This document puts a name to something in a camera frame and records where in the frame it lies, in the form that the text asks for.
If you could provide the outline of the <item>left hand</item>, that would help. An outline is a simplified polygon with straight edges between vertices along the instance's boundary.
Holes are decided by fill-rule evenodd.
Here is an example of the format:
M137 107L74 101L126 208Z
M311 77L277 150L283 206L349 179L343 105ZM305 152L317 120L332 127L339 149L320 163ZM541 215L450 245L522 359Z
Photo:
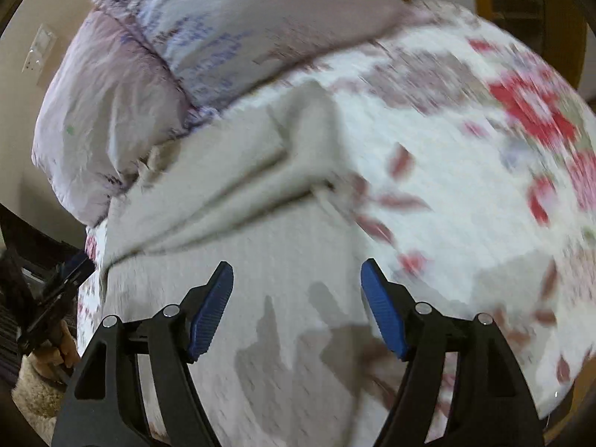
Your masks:
M43 345L34 349L28 356L35 371L46 380L60 381L58 371L63 366L73 368L81 359L77 345L72 336L68 324L61 320L54 328L57 333L57 342L44 342Z

